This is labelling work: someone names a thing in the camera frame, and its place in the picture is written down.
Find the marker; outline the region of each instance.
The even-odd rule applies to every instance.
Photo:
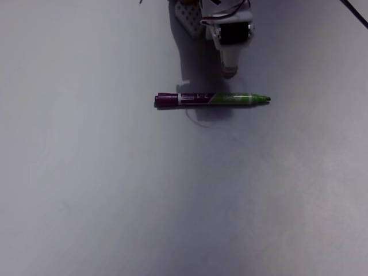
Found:
[[[257,105],[271,101],[270,97],[256,94],[170,94],[159,93],[155,104],[159,108],[196,105]]]

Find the perforated plastic part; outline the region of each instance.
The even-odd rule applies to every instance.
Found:
[[[192,38],[201,37],[205,27],[201,25],[202,14],[198,4],[183,5],[178,1],[175,5],[175,15]]]

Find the black cable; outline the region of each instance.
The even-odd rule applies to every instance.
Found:
[[[368,29],[368,22],[364,19],[364,17],[356,10],[356,8],[348,1],[341,0],[343,4],[352,12],[353,15]]]

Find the white surface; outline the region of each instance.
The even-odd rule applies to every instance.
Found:
[[[252,10],[224,85],[166,1],[1,2],[0,275],[367,274],[368,31]],[[155,110],[178,84],[272,103]]]

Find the wire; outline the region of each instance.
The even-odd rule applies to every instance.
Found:
[[[209,17],[203,17],[202,18],[202,23],[203,21],[209,21],[209,20],[219,20],[219,19],[225,19],[225,18],[228,18],[228,17],[232,17],[234,14],[237,13],[237,11],[244,5],[244,3],[246,2],[247,0],[243,0],[242,3],[240,3],[236,9],[234,11],[232,11],[231,13],[229,14],[226,14],[224,16],[209,16]]]
[[[353,15],[368,29],[368,22],[364,19],[364,17],[356,10],[356,8],[348,1],[341,0],[343,4],[352,12]]]

